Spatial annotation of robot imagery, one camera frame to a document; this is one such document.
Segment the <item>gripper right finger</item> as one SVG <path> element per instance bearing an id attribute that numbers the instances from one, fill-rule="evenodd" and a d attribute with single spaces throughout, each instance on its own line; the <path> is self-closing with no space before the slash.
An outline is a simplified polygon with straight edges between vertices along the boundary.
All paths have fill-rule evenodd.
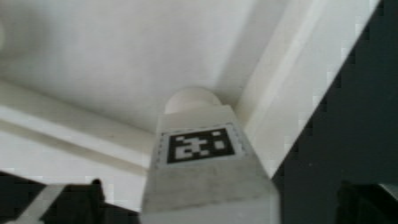
<path id="1" fill-rule="evenodd" d="M 398 224 L 398 184 L 340 183 L 333 224 Z"/>

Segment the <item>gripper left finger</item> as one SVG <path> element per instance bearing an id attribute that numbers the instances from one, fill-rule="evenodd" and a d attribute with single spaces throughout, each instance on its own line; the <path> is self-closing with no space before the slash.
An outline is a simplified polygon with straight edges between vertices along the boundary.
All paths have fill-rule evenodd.
<path id="1" fill-rule="evenodd" d="M 140 224 L 138 213 L 104 201 L 101 181 L 47 185 L 15 224 Z"/>

